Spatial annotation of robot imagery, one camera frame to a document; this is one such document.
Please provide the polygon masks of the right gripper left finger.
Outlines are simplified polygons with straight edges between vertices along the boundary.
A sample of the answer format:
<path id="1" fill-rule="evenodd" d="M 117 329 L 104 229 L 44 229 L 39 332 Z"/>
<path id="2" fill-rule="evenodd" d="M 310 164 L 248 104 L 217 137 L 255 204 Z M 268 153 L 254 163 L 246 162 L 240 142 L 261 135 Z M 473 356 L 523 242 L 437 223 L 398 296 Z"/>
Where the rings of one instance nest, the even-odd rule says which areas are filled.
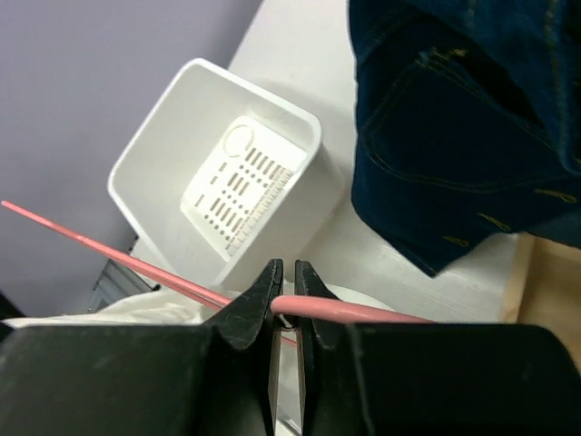
<path id="1" fill-rule="evenodd" d="M 36 325 L 1 341 L 4 435 L 272 435 L 283 264 L 199 325 Z"/>

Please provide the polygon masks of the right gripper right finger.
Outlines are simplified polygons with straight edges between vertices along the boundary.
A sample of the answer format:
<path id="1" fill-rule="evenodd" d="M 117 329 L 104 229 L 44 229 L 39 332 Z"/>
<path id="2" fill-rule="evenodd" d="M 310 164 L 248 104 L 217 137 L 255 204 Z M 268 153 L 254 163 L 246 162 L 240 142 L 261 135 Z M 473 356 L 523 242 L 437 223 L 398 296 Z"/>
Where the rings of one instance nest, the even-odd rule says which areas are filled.
<path id="1" fill-rule="evenodd" d="M 306 435 L 577 435 L 580 374 L 522 324 L 300 319 Z"/>

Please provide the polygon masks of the white pleated skirt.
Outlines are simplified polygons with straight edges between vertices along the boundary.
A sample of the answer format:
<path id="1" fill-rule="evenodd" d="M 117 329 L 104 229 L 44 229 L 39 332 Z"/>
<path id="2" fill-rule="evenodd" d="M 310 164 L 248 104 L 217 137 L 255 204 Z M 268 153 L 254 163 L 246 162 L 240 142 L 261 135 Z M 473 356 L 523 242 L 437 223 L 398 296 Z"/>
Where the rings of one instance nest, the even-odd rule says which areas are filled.
<path id="1" fill-rule="evenodd" d="M 18 329 L 30 325 L 65 324 L 200 324 L 213 315 L 214 310 L 167 287 L 162 287 L 159 291 L 121 299 L 95 313 L 38 318 L 14 315 L 2 321 L 1 325 Z M 296 348 L 291 344 L 281 346 L 277 420 L 278 435 L 300 431 L 298 357 Z"/>

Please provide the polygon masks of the pink wire hanger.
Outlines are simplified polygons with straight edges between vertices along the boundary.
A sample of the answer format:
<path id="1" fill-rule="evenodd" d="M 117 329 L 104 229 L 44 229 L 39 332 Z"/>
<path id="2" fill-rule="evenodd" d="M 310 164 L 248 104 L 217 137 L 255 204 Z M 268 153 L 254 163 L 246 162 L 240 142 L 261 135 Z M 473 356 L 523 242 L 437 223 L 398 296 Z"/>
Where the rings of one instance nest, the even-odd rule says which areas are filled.
<path id="1" fill-rule="evenodd" d="M 190 282 L 174 273 L 165 271 L 150 263 L 141 261 L 127 253 L 123 253 L 113 247 L 100 243 L 81 233 L 75 232 L 61 224 L 54 223 L 41 215 L 32 213 L 16 204 L 2 201 L 4 208 L 18 213 L 42 226 L 60 233 L 67 238 L 80 243 L 81 245 L 98 252 L 110 260 L 122 264 L 157 283 L 164 285 L 196 302 L 199 302 L 216 311 L 226 307 L 231 301 L 214 291 L 210 291 L 197 283 Z M 276 297 L 270 304 L 273 313 L 282 317 L 284 315 L 297 315 L 302 318 L 322 320 L 326 322 L 336 322 L 341 324 L 350 323 L 425 323 L 425 319 L 419 317 L 384 310 L 380 308 L 365 306 L 352 302 L 344 302 L 328 297 L 283 295 Z"/>

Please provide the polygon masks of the dark blue denim skirt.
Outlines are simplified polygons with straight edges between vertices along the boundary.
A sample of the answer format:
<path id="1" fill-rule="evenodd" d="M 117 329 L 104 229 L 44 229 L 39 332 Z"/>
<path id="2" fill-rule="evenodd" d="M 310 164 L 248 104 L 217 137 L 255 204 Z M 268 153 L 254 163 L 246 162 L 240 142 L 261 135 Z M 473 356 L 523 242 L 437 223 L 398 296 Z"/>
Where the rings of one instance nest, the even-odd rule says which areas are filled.
<path id="1" fill-rule="evenodd" d="M 496 233 L 580 244 L 580 4 L 352 1 L 359 218 L 428 276 Z"/>

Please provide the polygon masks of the white plastic basket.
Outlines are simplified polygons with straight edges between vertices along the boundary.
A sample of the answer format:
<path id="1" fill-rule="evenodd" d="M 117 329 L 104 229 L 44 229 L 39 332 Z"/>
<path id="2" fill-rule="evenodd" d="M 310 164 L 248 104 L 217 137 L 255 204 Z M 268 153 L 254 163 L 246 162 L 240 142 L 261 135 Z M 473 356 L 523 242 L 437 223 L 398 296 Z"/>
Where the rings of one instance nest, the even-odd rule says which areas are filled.
<path id="1" fill-rule="evenodd" d="M 160 266 L 215 291 L 246 289 L 271 259 L 291 268 L 343 191 L 313 114 L 201 58 L 173 78 L 108 179 Z"/>

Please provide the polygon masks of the wooden clothes rack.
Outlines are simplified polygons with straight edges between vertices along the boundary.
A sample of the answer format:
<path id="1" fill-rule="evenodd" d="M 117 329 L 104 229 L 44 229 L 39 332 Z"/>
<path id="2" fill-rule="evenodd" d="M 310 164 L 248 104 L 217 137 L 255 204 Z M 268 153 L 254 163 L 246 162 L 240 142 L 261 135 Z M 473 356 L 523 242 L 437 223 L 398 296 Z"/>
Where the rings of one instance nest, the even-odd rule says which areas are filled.
<path id="1" fill-rule="evenodd" d="M 580 251 L 519 235 L 499 320 L 580 333 Z"/>

